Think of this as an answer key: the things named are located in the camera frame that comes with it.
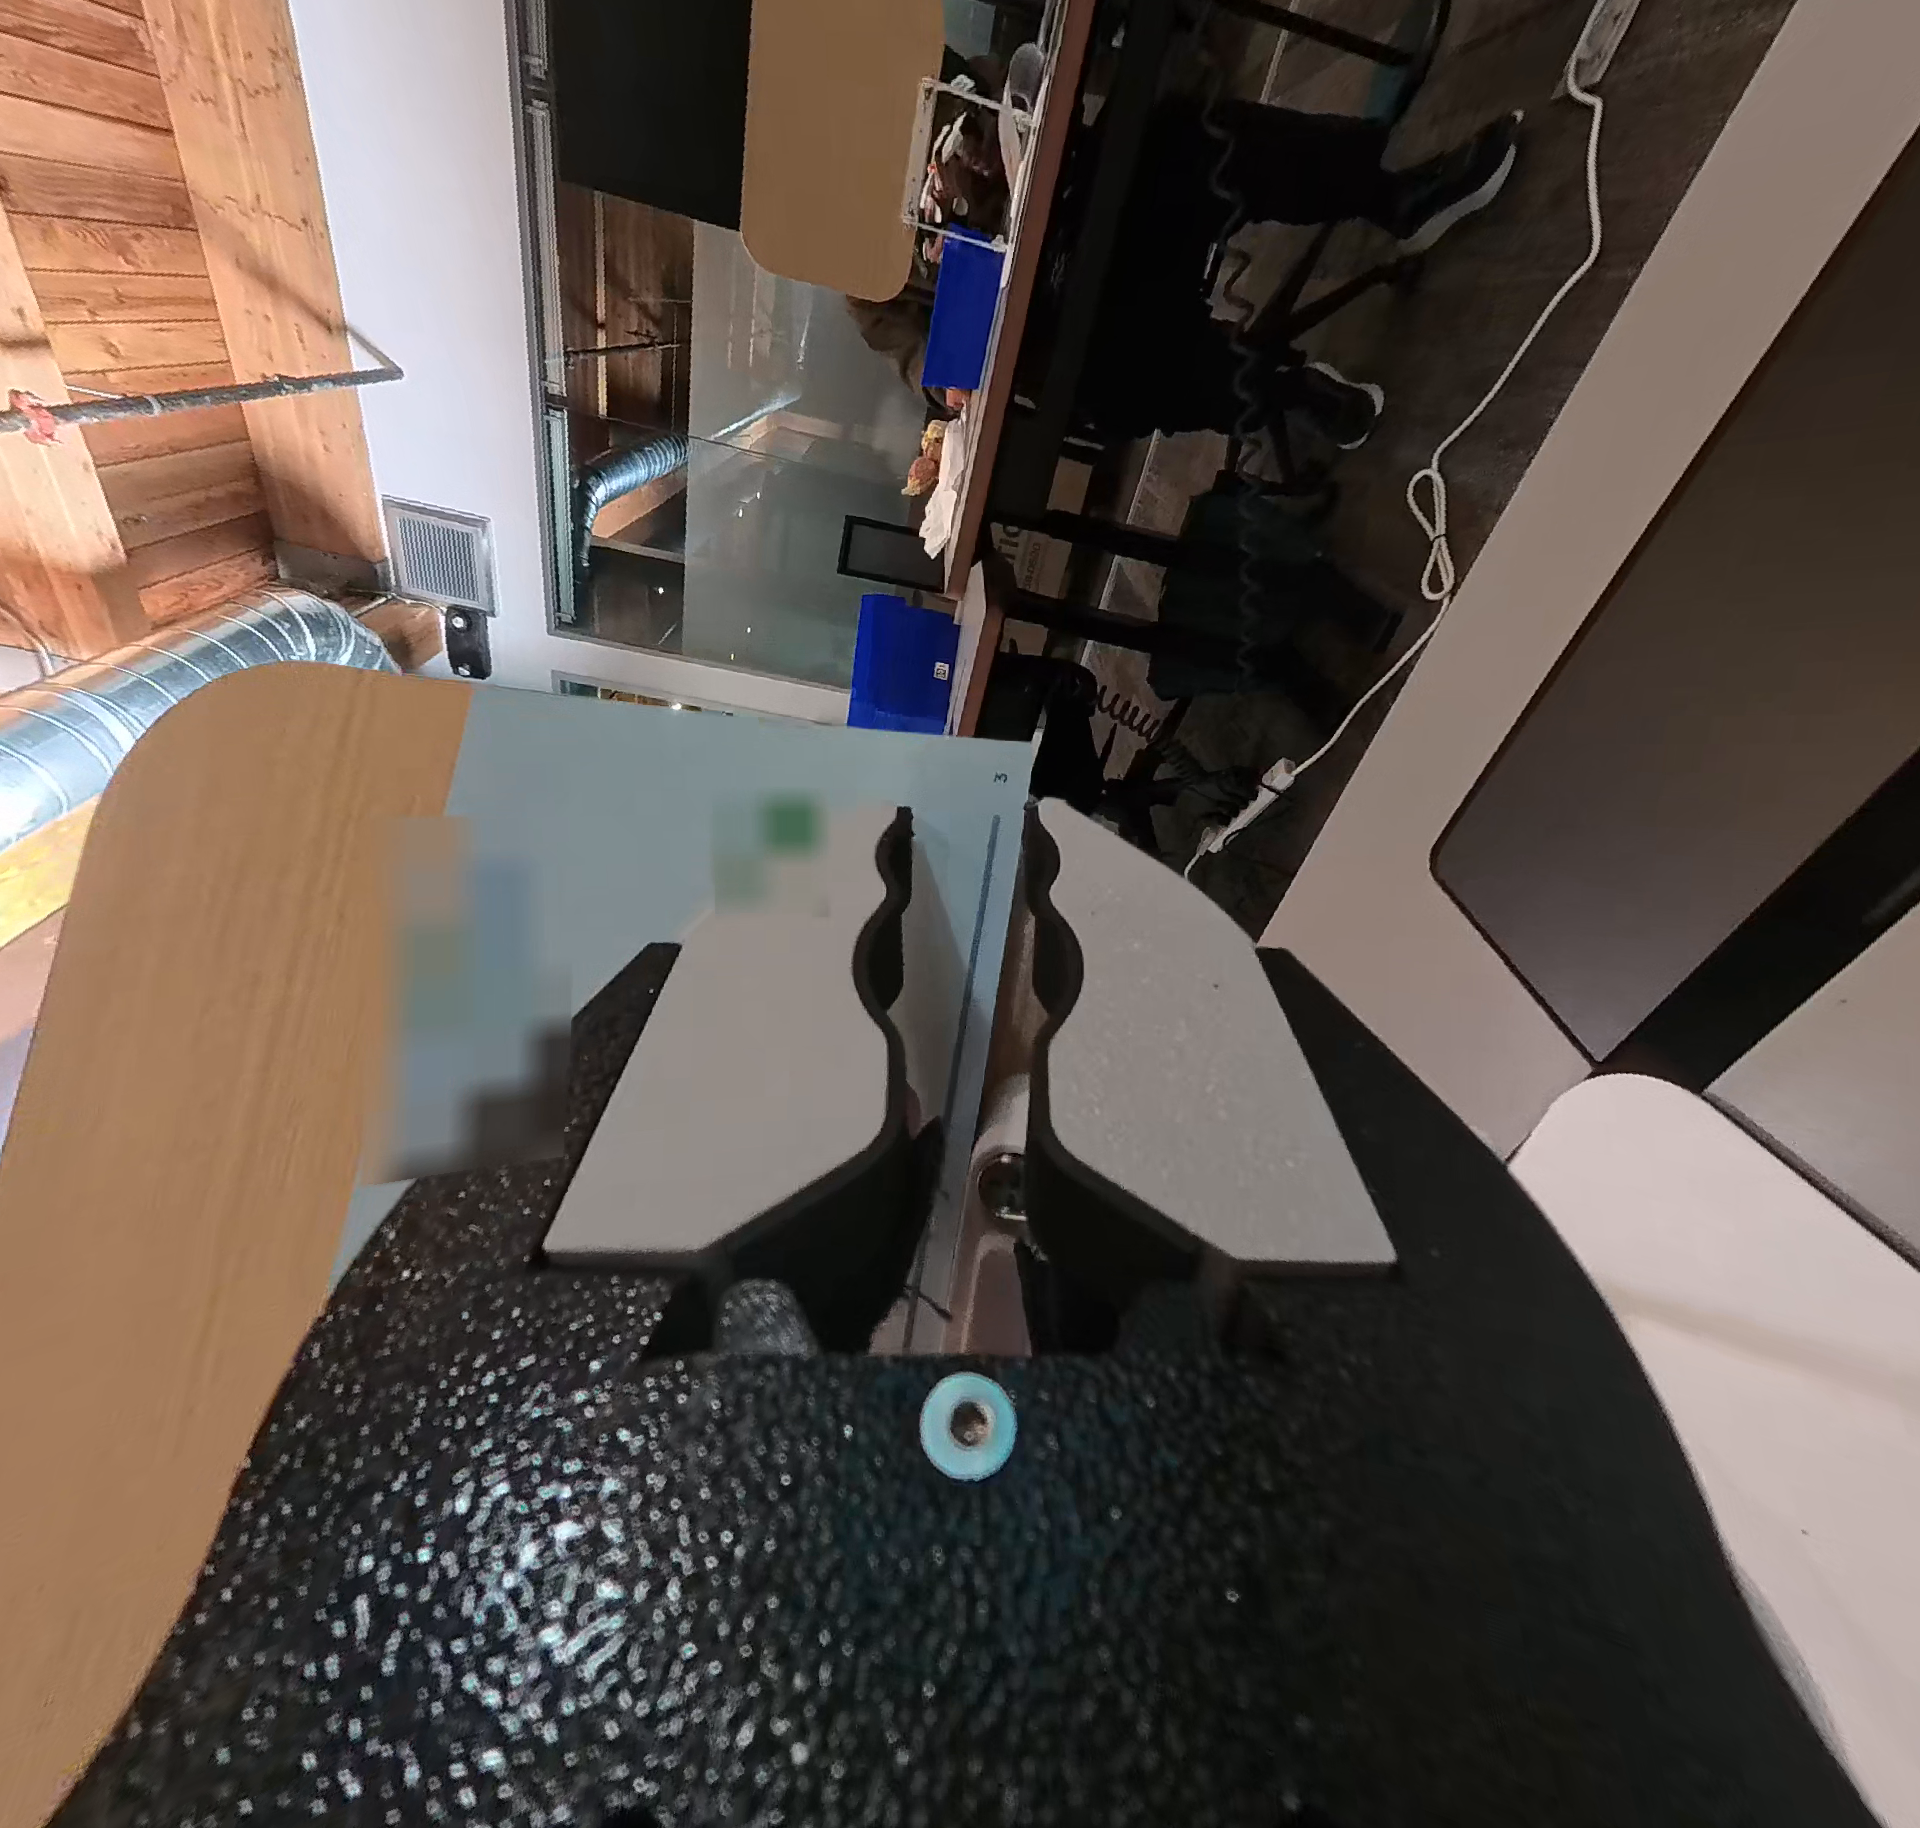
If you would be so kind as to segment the wooden pillar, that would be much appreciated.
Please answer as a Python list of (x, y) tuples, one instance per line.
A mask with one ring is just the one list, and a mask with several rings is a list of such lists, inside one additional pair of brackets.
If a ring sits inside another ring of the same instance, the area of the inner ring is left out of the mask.
[[(240, 384), (379, 367), (349, 331), (287, 0), (141, 0)], [(278, 558), (369, 584), (389, 558), (359, 386), (246, 404)]]

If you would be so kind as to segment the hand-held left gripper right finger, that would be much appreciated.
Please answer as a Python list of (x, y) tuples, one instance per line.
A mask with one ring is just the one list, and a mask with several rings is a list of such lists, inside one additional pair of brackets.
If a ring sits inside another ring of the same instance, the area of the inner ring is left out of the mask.
[(1031, 1349), (1118, 1349), (1155, 1311), (1225, 1347), (1262, 1286), (1389, 1277), (1397, 1254), (1255, 941), (1066, 799), (1028, 809), (1024, 870)]

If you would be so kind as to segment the large silver duct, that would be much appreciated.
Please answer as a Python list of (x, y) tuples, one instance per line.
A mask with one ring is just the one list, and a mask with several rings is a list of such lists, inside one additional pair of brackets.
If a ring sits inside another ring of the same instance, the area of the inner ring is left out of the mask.
[(192, 689), (254, 664), (349, 664), (396, 674), (389, 645), (313, 589), (254, 589), (133, 645), (75, 659), (0, 700), (0, 845), (105, 793), (118, 761)]

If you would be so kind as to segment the small silver duct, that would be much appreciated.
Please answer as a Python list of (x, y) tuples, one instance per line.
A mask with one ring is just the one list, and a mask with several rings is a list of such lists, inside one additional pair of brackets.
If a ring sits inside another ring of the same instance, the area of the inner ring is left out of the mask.
[(636, 492), (652, 492), (684, 472), (692, 441), (684, 431), (652, 431), (636, 448), (595, 453), (571, 476), (571, 521), (590, 535), (595, 515)]

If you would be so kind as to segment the instruction booklet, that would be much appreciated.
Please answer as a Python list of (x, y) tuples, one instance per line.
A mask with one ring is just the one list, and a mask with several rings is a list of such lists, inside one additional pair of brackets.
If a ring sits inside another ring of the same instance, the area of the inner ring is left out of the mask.
[(362, 1172), (389, 1190), (536, 1164), (551, 1177), (543, 1256), (684, 927), (740, 870), (814, 845), (814, 815), (907, 804), (895, 1018), (930, 1210), (895, 1311), (947, 1291), (1028, 774), (1028, 746), (476, 689), (448, 821), (396, 840), (409, 972), (389, 1128)]

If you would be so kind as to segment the black wall panel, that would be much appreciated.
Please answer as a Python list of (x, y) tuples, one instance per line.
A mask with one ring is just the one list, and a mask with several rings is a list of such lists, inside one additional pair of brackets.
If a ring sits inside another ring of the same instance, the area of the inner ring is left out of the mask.
[(558, 176), (740, 229), (747, 0), (544, 0)]

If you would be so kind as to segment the metal rod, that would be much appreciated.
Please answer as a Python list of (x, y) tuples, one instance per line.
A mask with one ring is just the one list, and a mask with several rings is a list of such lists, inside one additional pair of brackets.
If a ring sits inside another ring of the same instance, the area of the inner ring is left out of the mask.
[(309, 373), (309, 376), (254, 376), (254, 384), (214, 384), (192, 392), (83, 392), (78, 404), (42, 404), (33, 392), (8, 392), (0, 410), (0, 431), (22, 431), (42, 448), (52, 448), (70, 425), (94, 424), (147, 424), (147, 419), (179, 419), (202, 407), (254, 407), (254, 404), (296, 404), (318, 392), (362, 392), (383, 384), (400, 384), (409, 373), (396, 363), (352, 367), (352, 373)]

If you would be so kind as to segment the white air vent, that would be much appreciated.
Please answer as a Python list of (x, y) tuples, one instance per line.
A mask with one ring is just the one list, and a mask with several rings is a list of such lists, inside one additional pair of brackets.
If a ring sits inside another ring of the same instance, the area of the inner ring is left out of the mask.
[(497, 616), (497, 541), (487, 515), (383, 495), (389, 589), (442, 610)]

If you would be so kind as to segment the blue bin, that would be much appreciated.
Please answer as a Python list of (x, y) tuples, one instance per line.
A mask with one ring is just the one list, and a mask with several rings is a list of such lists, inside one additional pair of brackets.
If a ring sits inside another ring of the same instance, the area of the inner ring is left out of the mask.
[(925, 345), (925, 386), (930, 392), (976, 392), (988, 373), (988, 347), (998, 327), (1004, 297), (1004, 260), (998, 240), (943, 233), (930, 345)]

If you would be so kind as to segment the stack of blue bins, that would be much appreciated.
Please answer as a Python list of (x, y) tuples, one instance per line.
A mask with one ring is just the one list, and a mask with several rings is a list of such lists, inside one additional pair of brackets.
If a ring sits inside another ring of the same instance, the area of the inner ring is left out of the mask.
[(897, 736), (947, 736), (956, 621), (897, 589), (859, 602), (848, 726)]

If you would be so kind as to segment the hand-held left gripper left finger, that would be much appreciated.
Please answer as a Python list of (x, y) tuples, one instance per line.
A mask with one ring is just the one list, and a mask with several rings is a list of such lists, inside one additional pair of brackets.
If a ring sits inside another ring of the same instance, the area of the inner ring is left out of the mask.
[(740, 870), (684, 927), (543, 1262), (646, 1272), (704, 1314), (777, 1283), (823, 1349), (866, 1349), (930, 1210), (895, 1018), (907, 905), (907, 804), (823, 809), (814, 845)]

